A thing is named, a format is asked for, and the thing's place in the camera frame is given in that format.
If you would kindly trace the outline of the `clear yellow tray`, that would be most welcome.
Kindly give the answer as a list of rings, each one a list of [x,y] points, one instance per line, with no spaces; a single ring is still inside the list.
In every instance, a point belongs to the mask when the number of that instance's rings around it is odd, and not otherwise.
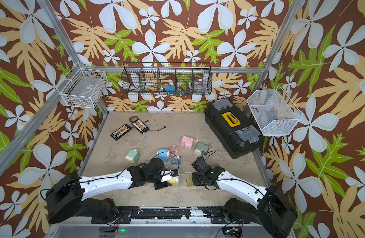
[[[187,178],[187,179],[186,179],[186,185],[187,185],[188,187],[193,186],[193,179],[192,179],[192,178]]]

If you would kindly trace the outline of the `yellow pencil sharpener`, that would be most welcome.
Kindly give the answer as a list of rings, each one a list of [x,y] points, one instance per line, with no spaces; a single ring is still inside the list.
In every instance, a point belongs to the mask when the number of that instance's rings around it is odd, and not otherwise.
[[[175,184],[178,184],[179,183],[179,178],[178,177],[174,177],[172,179],[169,179],[167,182],[169,184],[171,184],[171,185],[175,185]]]

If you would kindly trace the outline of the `blue pencil sharpener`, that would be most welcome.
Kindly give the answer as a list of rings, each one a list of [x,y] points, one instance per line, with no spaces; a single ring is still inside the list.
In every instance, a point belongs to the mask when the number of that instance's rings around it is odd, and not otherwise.
[[[161,148],[156,152],[155,156],[160,160],[162,160],[163,162],[167,162],[170,156],[170,151],[169,149]]]

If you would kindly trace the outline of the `clear blue tray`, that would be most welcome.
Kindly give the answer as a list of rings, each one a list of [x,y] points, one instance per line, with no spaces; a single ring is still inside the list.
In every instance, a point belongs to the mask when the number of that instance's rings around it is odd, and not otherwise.
[[[172,164],[173,165],[180,165],[181,164],[181,156],[173,156],[172,158],[171,158],[171,162],[172,162]]]

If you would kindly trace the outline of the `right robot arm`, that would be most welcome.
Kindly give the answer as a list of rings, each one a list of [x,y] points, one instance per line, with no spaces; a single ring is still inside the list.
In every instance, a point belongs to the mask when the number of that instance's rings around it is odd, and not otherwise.
[[[203,157],[198,157],[191,165],[196,170],[193,185],[213,186],[242,199],[231,198],[222,207],[229,223],[254,222],[274,238],[288,237],[298,214],[279,188],[246,182],[220,166],[211,167]]]

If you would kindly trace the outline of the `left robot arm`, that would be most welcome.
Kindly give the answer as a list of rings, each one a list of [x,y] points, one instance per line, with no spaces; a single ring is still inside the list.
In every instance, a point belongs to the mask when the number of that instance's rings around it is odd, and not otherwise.
[[[79,176],[71,173],[58,181],[45,194],[48,222],[57,224],[71,217],[91,217],[95,223],[114,223],[120,212],[112,198],[96,196],[114,190],[127,190],[154,184],[155,190],[170,186],[178,171],[167,170],[159,158],[148,163],[127,166],[122,171],[101,176]]]

